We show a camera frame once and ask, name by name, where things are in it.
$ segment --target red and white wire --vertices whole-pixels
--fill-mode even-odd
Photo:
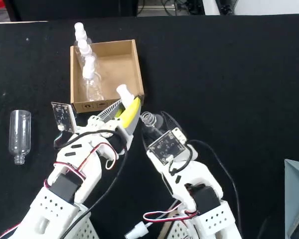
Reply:
[[[83,161],[83,162],[81,163],[81,165],[78,167],[78,171],[80,171],[80,170],[83,168],[83,166],[86,164],[86,162],[87,162],[88,158],[90,157],[90,155],[91,155],[95,150],[97,150],[98,147],[100,147],[102,144],[107,145],[108,147],[111,148],[111,150],[113,150],[113,153],[114,153],[114,155],[115,155],[115,161],[117,160],[117,154],[116,154],[115,149],[114,149],[109,143],[101,142],[101,143],[97,144],[97,145],[91,150],[91,152],[89,153],[89,155],[84,159],[84,161]],[[113,168],[112,166],[114,166],[115,161],[111,164],[111,166],[109,167],[108,170],[110,170],[110,169]]]
[[[63,166],[63,167],[66,167],[67,169],[69,169],[71,172],[73,172],[74,174],[76,174],[79,178],[82,179],[82,181],[84,182],[85,180],[85,176],[80,173],[77,169],[75,169],[74,167],[72,167],[70,164],[68,163],[63,163],[63,162],[55,162],[53,164],[53,166],[55,167],[56,165],[60,165],[60,166]]]
[[[45,188],[50,188],[50,185],[48,184],[48,180],[44,180],[43,181],[43,186],[45,187]]]
[[[7,230],[5,230],[1,235],[0,235],[0,239],[3,238],[5,235],[7,235],[8,233],[12,232],[13,230],[15,230],[18,226],[20,225],[20,223],[18,223],[17,225],[13,226],[12,228],[9,228]]]
[[[158,214],[158,213],[162,213],[162,214],[169,214],[173,211],[175,211],[179,206],[181,205],[178,204],[176,207],[172,208],[171,210],[169,211],[155,211],[155,212],[148,212],[148,213],[145,213],[143,215],[143,219],[147,222],[151,222],[151,223],[165,223],[165,222],[174,222],[174,221],[181,221],[181,220],[187,220],[187,219],[191,219],[193,217],[195,217],[197,215],[197,212],[193,213],[193,214],[190,214],[188,216],[183,216],[183,217],[173,217],[173,218],[156,218],[156,219],[150,219],[150,218],[147,218],[147,216],[150,216],[150,215],[154,215],[154,214]]]

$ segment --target yellow object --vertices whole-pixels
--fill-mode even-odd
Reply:
[[[140,107],[141,100],[139,97],[136,97],[134,101],[131,103],[131,105],[127,109],[125,109],[119,117],[122,121],[123,128],[127,128],[130,125]]]
[[[119,117],[122,112],[123,112],[123,109],[119,109],[115,114],[115,118]]]

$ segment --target circuit board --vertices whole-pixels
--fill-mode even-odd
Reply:
[[[75,133],[76,123],[71,105],[51,102],[59,130]]]
[[[153,142],[149,146],[149,149],[164,165],[168,163],[166,160],[168,157],[173,155],[175,158],[186,150],[185,146],[179,142],[171,131],[167,131],[159,139]]]

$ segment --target white bottle cap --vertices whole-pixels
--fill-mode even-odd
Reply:
[[[129,92],[127,86],[125,84],[120,85],[116,88],[116,91],[119,93],[125,109],[129,107],[134,100],[134,95]]]
[[[85,57],[85,64],[82,71],[82,76],[84,79],[93,79],[95,72],[95,57],[87,56]]]
[[[74,29],[75,29],[75,39],[77,41],[88,39],[86,35],[86,31],[84,30],[83,23],[77,22],[76,24],[74,24]]]
[[[80,50],[80,53],[83,57],[92,55],[92,48],[90,45],[86,42],[86,40],[82,39],[78,41],[78,47]]]

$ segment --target bottle neck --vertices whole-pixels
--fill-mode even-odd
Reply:
[[[24,155],[16,155],[14,157],[14,163],[18,165],[22,165],[25,163],[25,156]]]

